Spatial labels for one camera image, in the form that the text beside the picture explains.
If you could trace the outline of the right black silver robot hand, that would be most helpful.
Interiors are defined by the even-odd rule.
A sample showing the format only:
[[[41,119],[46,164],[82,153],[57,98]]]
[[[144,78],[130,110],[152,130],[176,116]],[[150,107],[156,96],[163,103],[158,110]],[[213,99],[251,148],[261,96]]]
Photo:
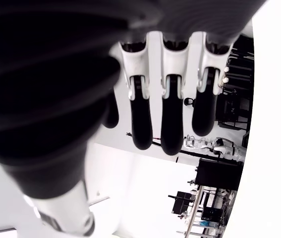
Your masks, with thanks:
[[[153,140],[148,34],[162,34],[162,149],[183,142],[188,44],[202,33],[192,129],[206,136],[236,39],[262,0],[0,0],[0,165],[54,230],[90,237],[88,140],[118,122],[120,74],[132,138]]]

